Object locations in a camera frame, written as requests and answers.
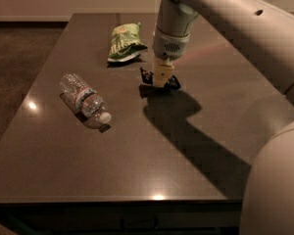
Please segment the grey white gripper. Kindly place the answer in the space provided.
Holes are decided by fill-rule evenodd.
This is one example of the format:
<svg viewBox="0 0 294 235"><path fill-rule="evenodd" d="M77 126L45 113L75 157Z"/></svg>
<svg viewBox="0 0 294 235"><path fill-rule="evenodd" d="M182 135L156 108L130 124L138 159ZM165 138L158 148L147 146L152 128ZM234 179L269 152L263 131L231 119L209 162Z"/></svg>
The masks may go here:
<svg viewBox="0 0 294 235"><path fill-rule="evenodd" d="M154 30L153 85L164 87L172 76L172 61L185 52L190 39L192 25L198 13L175 0L161 0L156 27Z"/></svg>

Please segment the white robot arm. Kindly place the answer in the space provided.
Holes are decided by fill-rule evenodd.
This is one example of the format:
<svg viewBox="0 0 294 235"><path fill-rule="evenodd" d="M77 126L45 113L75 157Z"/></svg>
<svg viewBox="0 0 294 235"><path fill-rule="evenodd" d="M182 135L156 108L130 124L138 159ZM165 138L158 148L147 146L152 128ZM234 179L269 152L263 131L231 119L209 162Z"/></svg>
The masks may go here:
<svg viewBox="0 0 294 235"><path fill-rule="evenodd" d="M154 36L180 45L192 23L174 9L198 13L294 106L294 15L263 0L162 0ZM294 121L263 146L248 175L239 235L294 235Z"/></svg>

